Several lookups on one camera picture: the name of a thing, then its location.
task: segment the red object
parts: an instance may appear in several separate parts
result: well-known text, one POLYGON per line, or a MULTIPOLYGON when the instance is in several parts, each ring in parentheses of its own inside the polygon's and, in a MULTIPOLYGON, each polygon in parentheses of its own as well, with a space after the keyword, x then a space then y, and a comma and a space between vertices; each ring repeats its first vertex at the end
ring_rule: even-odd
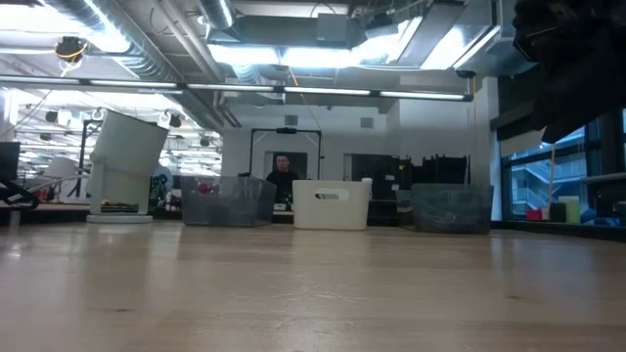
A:
POLYGON ((526 210, 526 220, 533 220, 533 221, 537 221, 537 220, 541 220, 541 209, 539 210, 526 210))

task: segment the table surface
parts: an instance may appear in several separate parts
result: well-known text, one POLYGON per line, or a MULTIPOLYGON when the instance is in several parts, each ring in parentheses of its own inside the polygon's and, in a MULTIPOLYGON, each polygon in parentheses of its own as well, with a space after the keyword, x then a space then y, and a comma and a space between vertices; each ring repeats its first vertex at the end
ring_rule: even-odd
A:
POLYGON ((626 346, 626 244, 524 232, 0 229, 3 352, 626 346))

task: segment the man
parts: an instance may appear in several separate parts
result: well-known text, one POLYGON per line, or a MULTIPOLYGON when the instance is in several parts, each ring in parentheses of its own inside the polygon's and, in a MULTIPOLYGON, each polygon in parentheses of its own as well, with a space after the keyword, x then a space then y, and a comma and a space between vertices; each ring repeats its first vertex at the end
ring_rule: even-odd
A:
POLYGON ((266 181, 276 185, 276 203, 283 203, 293 192, 293 181, 299 180, 290 170, 290 159, 285 154, 276 155, 276 170, 267 175, 266 181))

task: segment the box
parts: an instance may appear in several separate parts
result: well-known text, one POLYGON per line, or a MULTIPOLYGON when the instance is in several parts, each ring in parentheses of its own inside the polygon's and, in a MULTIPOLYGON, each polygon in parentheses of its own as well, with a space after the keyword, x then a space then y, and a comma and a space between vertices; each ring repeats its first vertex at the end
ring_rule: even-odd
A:
POLYGON ((411 191, 417 231, 487 234, 491 230, 492 186, 416 184, 411 191))
POLYGON ((296 229, 365 230, 370 184, 342 181, 293 181, 296 229))
POLYGON ((186 225, 253 227, 272 222, 276 186, 250 177, 183 176, 186 225))

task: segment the gray storage bin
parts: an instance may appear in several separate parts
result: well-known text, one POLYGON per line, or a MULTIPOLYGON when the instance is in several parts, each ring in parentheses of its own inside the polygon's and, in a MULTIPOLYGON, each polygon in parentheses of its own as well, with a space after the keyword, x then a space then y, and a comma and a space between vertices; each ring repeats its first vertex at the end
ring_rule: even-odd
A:
POLYGON ((260 226, 272 222, 276 186, 250 177, 184 176, 187 225, 260 226))
POLYGON ((492 186, 416 184, 411 191, 417 231, 487 234, 491 230, 492 186))

